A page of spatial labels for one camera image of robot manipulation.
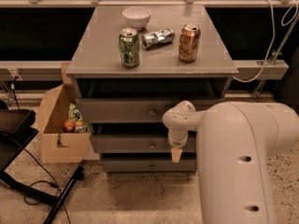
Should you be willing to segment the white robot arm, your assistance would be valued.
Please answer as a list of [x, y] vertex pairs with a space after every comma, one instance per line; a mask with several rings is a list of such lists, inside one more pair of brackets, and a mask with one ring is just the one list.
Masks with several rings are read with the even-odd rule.
[[280, 103], [225, 102], [166, 111], [172, 162], [196, 133], [203, 224], [278, 224], [267, 158], [299, 143], [299, 116]]

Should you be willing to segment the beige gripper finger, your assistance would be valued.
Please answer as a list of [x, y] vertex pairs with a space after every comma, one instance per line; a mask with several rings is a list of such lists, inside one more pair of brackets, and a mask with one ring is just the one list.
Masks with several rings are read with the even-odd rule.
[[178, 164], [181, 158], [182, 149], [180, 147], [171, 148], [171, 158], [174, 164]]

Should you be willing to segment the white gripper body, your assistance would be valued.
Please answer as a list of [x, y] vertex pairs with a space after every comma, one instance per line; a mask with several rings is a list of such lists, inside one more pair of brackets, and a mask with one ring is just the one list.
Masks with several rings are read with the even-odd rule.
[[183, 138], [175, 138], [173, 136], [168, 137], [168, 142], [171, 147], [184, 147], [187, 144], [187, 136], [184, 136]]

